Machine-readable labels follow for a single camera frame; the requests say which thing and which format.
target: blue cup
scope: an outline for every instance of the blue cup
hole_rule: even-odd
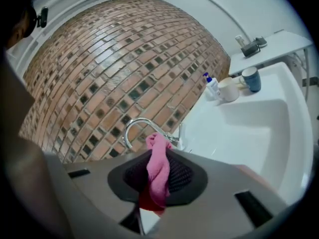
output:
[[[260,75],[256,67],[249,67],[241,73],[244,83],[239,78],[241,84],[246,85],[251,92],[258,92],[261,89]]]

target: white wall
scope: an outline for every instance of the white wall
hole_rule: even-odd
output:
[[[189,13],[221,43],[229,55],[240,52],[234,37],[251,40],[280,29],[311,39],[303,22],[286,0],[164,0]],[[311,72],[318,74],[317,52],[310,51]]]

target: brick wall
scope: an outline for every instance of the brick wall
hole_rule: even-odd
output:
[[[62,162],[127,152],[121,138],[131,118],[173,132],[230,59],[184,11],[161,0],[111,0],[76,15],[47,40],[24,79],[35,103],[20,134]],[[129,132],[133,151],[153,130]]]

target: vent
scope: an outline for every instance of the vent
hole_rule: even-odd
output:
[[[260,227],[273,217],[249,191],[237,193],[235,194],[235,198],[256,228]]]

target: pink towel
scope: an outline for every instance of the pink towel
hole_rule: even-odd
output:
[[[146,138],[148,149],[152,155],[146,169],[149,173],[150,197],[160,207],[165,207],[165,198],[169,196],[168,176],[169,162],[166,148],[171,149],[171,143],[160,133],[153,133]]]

